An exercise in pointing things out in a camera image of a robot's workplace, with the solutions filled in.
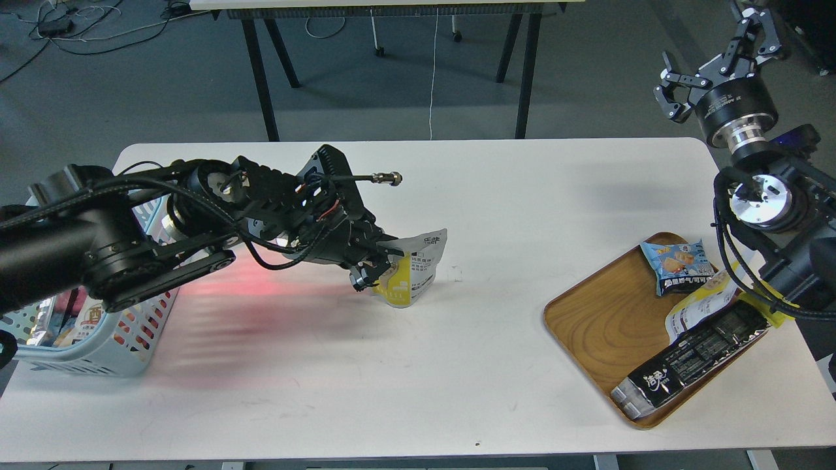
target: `chip bag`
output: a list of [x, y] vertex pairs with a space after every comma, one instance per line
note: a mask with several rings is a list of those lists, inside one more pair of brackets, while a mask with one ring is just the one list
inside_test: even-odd
[[393, 307], [409, 307], [435, 279], [436, 265], [441, 261], [446, 243], [446, 228], [417, 237], [379, 242], [387, 248], [399, 249], [404, 256], [389, 256], [392, 266], [380, 275], [372, 292]]
[[715, 272], [702, 240], [679, 245], [642, 242], [641, 251], [656, 273], [656, 295], [660, 297], [669, 292], [694, 292]]

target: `floor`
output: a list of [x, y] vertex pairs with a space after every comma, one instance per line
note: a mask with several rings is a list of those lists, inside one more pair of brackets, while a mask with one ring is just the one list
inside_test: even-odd
[[[115, 0], [77, 0], [87, 6]], [[127, 2], [92, 29], [104, 37], [160, 21], [166, 2]], [[47, 4], [43, 10], [49, 10]], [[38, 3], [0, 0], [0, 11], [34, 18]], [[89, 20], [76, 21], [81, 28]], [[349, 18], [329, 39], [305, 33], [304, 19], [280, 20], [301, 89], [290, 89], [262, 25], [262, 50], [273, 87], [282, 140], [457, 140], [513, 138], [522, 68], [517, 42], [505, 84], [493, 81], [508, 17], [459, 17], [464, 39], [454, 43], [450, 18], [381, 18], [377, 29], [386, 57], [374, 55], [370, 21]], [[337, 19], [314, 19], [311, 33], [325, 35]], [[63, 42], [89, 52], [151, 36], [148, 28], [110, 41]], [[43, 47], [26, 38], [31, 25], [0, 15], [0, 78]], [[528, 138], [692, 136], [694, 120], [675, 125], [651, 94], [671, 51], [692, 71], [722, 51], [733, 24], [725, 0], [569, 4], [566, 13], [543, 19], [533, 85]], [[823, 143], [813, 161], [836, 172], [836, 82], [819, 76], [790, 38], [795, 54], [768, 64], [763, 78], [781, 113], [777, 135], [813, 123]], [[171, 22], [147, 43], [107, 54], [66, 54], [53, 44], [31, 64], [0, 83], [0, 201], [17, 203], [27, 186], [69, 163], [112, 166], [137, 142], [266, 140], [240, 23], [224, 14]], [[726, 151], [713, 151], [718, 165]], [[836, 324], [802, 324], [823, 370], [836, 350]], [[782, 470], [833, 468], [836, 448], [775, 451]], [[626, 469], [751, 468], [745, 451], [673, 452], [619, 456]], [[0, 469], [46, 469], [48, 464], [0, 464]], [[219, 462], [117, 462], [130, 468], [218, 468]], [[255, 468], [306, 467], [548, 467], [593, 468], [592, 457], [467, 459], [466, 461], [261, 462]], [[95, 470], [107, 464], [61, 464]]]

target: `blue snack bag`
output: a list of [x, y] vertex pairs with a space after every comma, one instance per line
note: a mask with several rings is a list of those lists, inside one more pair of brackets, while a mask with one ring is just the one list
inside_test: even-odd
[[656, 273], [656, 295], [659, 297], [669, 292], [694, 292], [715, 273], [706, 258], [702, 240], [681, 245], [642, 242], [641, 251]]

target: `white table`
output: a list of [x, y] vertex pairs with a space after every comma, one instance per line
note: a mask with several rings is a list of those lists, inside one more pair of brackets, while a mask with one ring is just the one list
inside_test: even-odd
[[[261, 270], [241, 252], [181, 289], [132, 379], [18, 365], [0, 462], [641, 452], [836, 444], [836, 403], [797, 327], [771, 331], [658, 427], [624, 422], [546, 330], [543, 306], [659, 231], [711, 241], [716, 172], [693, 139], [334, 143], [387, 232], [447, 227], [408, 309], [335, 266]], [[295, 173], [319, 143], [131, 146], [245, 155]]]
[[194, 10], [227, 10], [230, 18], [241, 20], [268, 140], [278, 142], [276, 115], [273, 112], [273, 101], [270, 98], [270, 88], [264, 71], [261, 47], [258, 45], [255, 19], [264, 21], [291, 88], [299, 88], [301, 84], [296, 76], [296, 70], [293, 68], [293, 63], [290, 60], [287, 48], [285, 48], [284, 39], [279, 32], [275, 18], [371, 17], [372, 32], [375, 37], [375, 53], [383, 57], [384, 50], [378, 45], [375, 17], [453, 15], [454, 34], [458, 34], [456, 41], [460, 41], [461, 35], [455, 27], [456, 15], [508, 13], [511, 14], [511, 22], [508, 25], [508, 32], [505, 37], [505, 44], [502, 47], [502, 57], [499, 60], [496, 75], [497, 83], [503, 83], [514, 44], [517, 41], [523, 13], [528, 13], [525, 56], [522, 62], [522, 82], [517, 106], [517, 126], [514, 131], [517, 139], [524, 139], [528, 127], [528, 107], [531, 103], [534, 64], [537, 61], [540, 20], [543, 13], [547, 13], [549, 8], [556, 9], [556, 5], [565, 10], [568, 2], [584, 1], [463, 0], [451, 3], [449, 0], [381, 0], [369, 3], [368, 0], [191, 0], [190, 5]]

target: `black table leg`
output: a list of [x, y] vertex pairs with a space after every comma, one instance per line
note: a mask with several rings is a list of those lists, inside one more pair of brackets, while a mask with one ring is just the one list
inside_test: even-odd
[[528, 15], [528, 35], [525, 39], [525, 59], [522, 61], [522, 83], [520, 84], [520, 104], [517, 109], [517, 133], [515, 139], [525, 139], [528, 125], [528, 106], [531, 104], [531, 88], [534, 81], [534, 63], [537, 61], [537, 41], [540, 37], [541, 13]]
[[273, 113], [273, 101], [270, 100], [270, 88], [267, 83], [267, 74], [264, 73], [264, 62], [261, 57], [261, 49], [258, 47], [256, 25], [251, 19], [241, 20], [241, 25], [244, 28], [244, 39], [247, 41], [247, 52], [250, 54], [252, 76], [256, 80], [258, 102], [262, 106], [264, 126], [267, 128], [267, 138], [271, 142], [278, 142], [276, 115]]
[[522, 13], [511, 15], [511, 23], [508, 24], [508, 34], [505, 36], [505, 46], [502, 47], [502, 58], [499, 59], [497, 69], [497, 83], [505, 81], [505, 73], [508, 71], [508, 63], [511, 62], [511, 53], [514, 51], [514, 44], [517, 42], [517, 33], [520, 30], [520, 22], [523, 20]]
[[267, 26], [267, 32], [270, 33], [270, 39], [273, 40], [273, 47], [276, 48], [279, 60], [282, 61], [284, 67], [284, 74], [288, 77], [290, 88], [299, 88], [299, 80], [296, 78], [296, 71], [293, 70], [293, 64], [290, 62], [288, 50], [284, 48], [284, 40], [282, 34], [278, 31], [276, 20], [272, 18], [264, 19], [264, 26]]

